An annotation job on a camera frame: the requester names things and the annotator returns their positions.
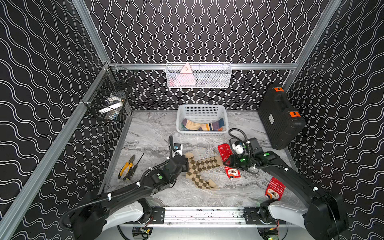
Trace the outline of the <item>beige argyle sock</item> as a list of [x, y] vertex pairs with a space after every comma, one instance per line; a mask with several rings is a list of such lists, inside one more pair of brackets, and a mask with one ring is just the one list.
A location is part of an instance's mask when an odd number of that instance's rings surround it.
[[[190, 156], [194, 156], [194, 154], [193, 153], [186, 153], [187, 158], [189, 158]], [[218, 188], [218, 185], [213, 180], [211, 180], [211, 179], [204, 180], [201, 176], [201, 173], [199, 175], [192, 177], [192, 178], [187, 177], [187, 175], [186, 175], [186, 179], [191, 180], [195, 184], [195, 186], [199, 189], [214, 190], [214, 189]]]
[[201, 160], [195, 160], [194, 156], [188, 158], [189, 170], [186, 173], [187, 177], [194, 177], [203, 171], [223, 167], [223, 161], [220, 156], [210, 157]]

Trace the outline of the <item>red christmas sock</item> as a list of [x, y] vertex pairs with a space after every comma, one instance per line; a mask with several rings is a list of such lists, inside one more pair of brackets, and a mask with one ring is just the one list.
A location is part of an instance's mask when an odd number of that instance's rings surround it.
[[286, 186], [282, 182], [280, 182], [277, 178], [272, 177], [265, 191], [265, 197], [280, 201], [285, 189]]
[[221, 144], [218, 146], [218, 151], [222, 158], [227, 177], [230, 180], [240, 178], [241, 173], [239, 172], [239, 170], [231, 167], [231, 157], [233, 155], [233, 152], [230, 146], [228, 144]]

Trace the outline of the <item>cream purple striped sock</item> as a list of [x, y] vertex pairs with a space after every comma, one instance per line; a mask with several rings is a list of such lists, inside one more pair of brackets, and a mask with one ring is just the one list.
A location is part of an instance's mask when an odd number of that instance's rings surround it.
[[186, 131], [220, 132], [224, 129], [225, 122], [224, 119], [220, 119], [213, 123], [195, 123], [184, 119], [182, 126]]

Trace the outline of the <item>white plastic basket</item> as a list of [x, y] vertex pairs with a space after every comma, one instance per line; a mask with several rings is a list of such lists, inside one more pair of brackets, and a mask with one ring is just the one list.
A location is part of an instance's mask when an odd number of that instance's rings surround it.
[[[225, 126], [220, 132], [186, 131], [182, 126], [184, 119], [195, 123], [213, 123], [224, 119]], [[220, 137], [229, 131], [226, 108], [221, 105], [181, 105], [178, 108], [176, 128], [184, 137]]]

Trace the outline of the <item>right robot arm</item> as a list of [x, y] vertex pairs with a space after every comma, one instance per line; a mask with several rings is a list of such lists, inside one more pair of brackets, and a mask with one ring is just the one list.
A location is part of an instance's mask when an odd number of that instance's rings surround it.
[[307, 230], [315, 240], [331, 240], [349, 228], [341, 195], [309, 183], [280, 156], [272, 151], [265, 152], [256, 138], [235, 138], [234, 142], [230, 141], [230, 147], [233, 152], [230, 157], [232, 168], [262, 170], [279, 180], [304, 204], [303, 208], [299, 208], [270, 198], [259, 206], [258, 215], [262, 222], [282, 220], [297, 225]]

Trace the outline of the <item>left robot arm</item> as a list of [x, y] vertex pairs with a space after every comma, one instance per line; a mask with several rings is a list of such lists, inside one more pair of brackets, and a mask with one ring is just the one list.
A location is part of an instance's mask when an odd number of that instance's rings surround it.
[[146, 197], [161, 192], [173, 184], [181, 172], [188, 168], [188, 158], [173, 158], [148, 169], [136, 183], [124, 188], [96, 195], [90, 201], [78, 204], [60, 218], [61, 228], [73, 232], [76, 240], [94, 240], [107, 225], [107, 218], [120, 209]]

